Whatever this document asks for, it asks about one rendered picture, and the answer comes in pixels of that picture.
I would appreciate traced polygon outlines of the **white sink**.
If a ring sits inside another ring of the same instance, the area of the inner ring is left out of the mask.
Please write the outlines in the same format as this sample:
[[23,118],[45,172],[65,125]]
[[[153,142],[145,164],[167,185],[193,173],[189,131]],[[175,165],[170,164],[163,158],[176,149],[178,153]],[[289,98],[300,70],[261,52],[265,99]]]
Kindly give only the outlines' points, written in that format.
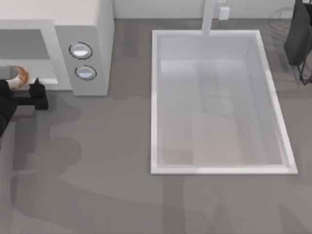
[[153,175],[298,173],[258,30],[154,30]]

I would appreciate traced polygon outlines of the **small microwave knob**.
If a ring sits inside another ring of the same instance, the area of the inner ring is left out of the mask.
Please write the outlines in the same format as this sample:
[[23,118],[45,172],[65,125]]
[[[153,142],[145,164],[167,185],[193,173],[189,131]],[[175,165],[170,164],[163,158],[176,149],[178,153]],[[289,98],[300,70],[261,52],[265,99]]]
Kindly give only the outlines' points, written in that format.
[[97,72],[93,67],[84,65],[75,69],[75,75],[81,80],[93,80]]

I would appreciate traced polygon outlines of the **large microwave knob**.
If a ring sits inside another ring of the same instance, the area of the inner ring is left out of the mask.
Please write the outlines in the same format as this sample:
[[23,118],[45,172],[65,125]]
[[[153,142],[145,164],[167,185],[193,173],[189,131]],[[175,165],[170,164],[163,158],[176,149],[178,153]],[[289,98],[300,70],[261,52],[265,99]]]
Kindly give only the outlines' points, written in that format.
[[93,50],[88,44],[78,42],[69,46],[69,53],[76,59],[88,59],[93,55]]

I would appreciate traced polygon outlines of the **tall white tap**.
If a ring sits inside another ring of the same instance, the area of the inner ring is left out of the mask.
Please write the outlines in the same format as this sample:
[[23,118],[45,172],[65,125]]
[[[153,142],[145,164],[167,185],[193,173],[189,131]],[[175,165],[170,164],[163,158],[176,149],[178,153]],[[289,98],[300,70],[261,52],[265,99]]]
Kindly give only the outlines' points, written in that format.
[[205,37],[210,33],[214,10],[215,0],[204,0],[201,32]]

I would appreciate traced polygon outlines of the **pale microwave oven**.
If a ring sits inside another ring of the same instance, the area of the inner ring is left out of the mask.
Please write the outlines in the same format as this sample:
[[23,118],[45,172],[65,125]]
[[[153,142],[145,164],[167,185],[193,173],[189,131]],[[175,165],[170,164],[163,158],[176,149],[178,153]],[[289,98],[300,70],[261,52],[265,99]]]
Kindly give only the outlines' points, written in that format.
[[[75,96],[105,96],[114,43],[112,0],[0,0],[0,67],[15,65],[47,90]],[[88,44],[93,55],[76,59],[69,46]],[[75,69],[91,66],[97,76],[81,80]]]

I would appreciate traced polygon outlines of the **brown bread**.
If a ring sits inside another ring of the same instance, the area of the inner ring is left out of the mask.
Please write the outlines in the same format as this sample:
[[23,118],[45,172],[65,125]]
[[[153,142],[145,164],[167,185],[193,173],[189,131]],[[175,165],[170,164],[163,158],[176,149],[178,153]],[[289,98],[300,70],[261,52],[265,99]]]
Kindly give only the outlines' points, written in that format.
[[9,78],[5,79],[11,90],[19,90],[27,84],[29,73],[21,66],[9,66]]

